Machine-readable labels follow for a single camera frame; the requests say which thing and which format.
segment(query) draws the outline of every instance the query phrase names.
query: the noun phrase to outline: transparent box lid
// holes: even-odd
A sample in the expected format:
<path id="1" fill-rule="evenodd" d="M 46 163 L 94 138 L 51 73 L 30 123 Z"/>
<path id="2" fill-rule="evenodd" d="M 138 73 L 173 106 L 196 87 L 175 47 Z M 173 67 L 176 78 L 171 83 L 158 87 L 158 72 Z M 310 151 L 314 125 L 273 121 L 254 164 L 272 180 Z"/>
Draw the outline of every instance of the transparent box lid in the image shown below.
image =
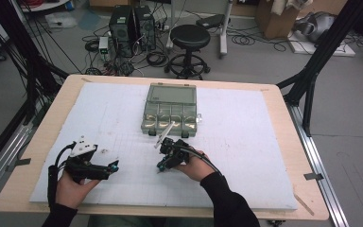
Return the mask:
<path id="1" fill-rule="evenodd" d="M 174 121 L 169 132 L 182 138 L 197 132 L 197 88 L 195 85 L 151 83 L 141 130 L 157 135 Z"/>

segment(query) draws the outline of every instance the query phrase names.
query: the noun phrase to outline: computer tower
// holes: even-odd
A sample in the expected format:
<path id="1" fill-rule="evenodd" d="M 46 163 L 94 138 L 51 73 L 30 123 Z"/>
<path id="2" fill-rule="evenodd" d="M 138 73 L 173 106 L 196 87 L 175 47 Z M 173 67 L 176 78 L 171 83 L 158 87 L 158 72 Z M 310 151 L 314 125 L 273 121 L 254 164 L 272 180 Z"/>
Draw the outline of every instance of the computer tower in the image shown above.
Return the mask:
<path id="1" fill-rule="evenodd" d="M 132 57 L 132 46 L 137 39 L 132 7 L 129 5 L 117 5 L 113 9 L 109 29 L 116 56 Z"/>
<path id="2" fill-rule="evenodd" d="M 137 27 L 138 41 L 142 50 L 154 50 L 155 43 L 155 19 L 152 16 L 149 6 L 134 8 L 135 24 Z"/>

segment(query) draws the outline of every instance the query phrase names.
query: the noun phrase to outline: black sleeve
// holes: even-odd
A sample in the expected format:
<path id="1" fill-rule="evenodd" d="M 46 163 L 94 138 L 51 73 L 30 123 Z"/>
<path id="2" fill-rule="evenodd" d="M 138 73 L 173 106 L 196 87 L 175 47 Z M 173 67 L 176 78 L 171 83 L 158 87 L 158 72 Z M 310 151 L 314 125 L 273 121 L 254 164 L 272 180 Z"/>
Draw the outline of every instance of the black sleeve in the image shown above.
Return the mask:
<path id="1" fill-rule="evenodd" d="M 231 191 L 226 180 L 214 172 L 200 182 L 214 204 L 215 227 L 257 227 L 258 218 L 254 215 L 246 200 Z"/>
<path id="2" fill-rule="evenodd" d="M 78 210 L 55 203 L 43 227 L 69 227 Z"/>

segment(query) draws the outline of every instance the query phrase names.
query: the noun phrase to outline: wooden table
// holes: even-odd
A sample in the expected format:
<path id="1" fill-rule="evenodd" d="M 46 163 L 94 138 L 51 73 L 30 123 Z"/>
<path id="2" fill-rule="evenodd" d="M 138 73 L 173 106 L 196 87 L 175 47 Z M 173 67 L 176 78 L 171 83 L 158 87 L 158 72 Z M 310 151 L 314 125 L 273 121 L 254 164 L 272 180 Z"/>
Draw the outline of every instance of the wooden table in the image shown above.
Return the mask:
<path id="1" fill-rule="evenodd" d="M 311 167 L 305 156 L 300 138 L 294 128 L 279 88 L 271 84 L 233 83 L 179 79 L 144 79 L 101 76 L 70 76 L 60 89 L 40 127 L 29 143 L 22 159 L 31 159 L 26 166 L 17 166 L 0 194 L 1 212 L 49 212 L 47 203 L 29 202 L 34 186 L 38 181 L 43 162 L 55 143 L 61 126 L 72 109 L 81 87 L 87 82 L 107 82 L 120 84 L 147 84 L 152 82 L 194 84 L 202 88 L 222 88 L 252 90 L 262 92 L 273 129 L 277 136 L 280 150 L 294 196 L 298 202 L 295 211 L 254 210 L 258 218 L 263 219 L 318 219 L 329 218 L 329 213 L 315 180 L 307 181 L 303 174 L 311 173 Z M 82 204 L 81 214 L 133 215 L 209 218 L 212 208 L 157 207 L 130 205 L 91 205 Z"/>

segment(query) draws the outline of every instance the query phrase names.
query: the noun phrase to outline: black chair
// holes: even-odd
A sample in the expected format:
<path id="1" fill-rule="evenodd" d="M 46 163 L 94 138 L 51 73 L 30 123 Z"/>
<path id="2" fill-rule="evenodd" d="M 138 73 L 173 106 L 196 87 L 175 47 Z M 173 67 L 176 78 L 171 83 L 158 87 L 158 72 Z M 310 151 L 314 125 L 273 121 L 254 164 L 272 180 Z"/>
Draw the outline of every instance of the black chair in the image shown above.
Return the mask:
<path id="1" fill-rule="evenodd" d="M 185 54 L 171 59 L 164 67 L 166 73 L 172 71 L 177 75 L 177 79 L 179 77 L 185 79 L 199 77 L 202 80 L 201 74 L 211 71 L 202 58 L 193 55 L 193 52 L 199 51 L 211 40 L 211 36 L 205 28 L 195 25 L 176 26 L 170 33 L 170 40 L 174 45 L 185 49 Z"/>

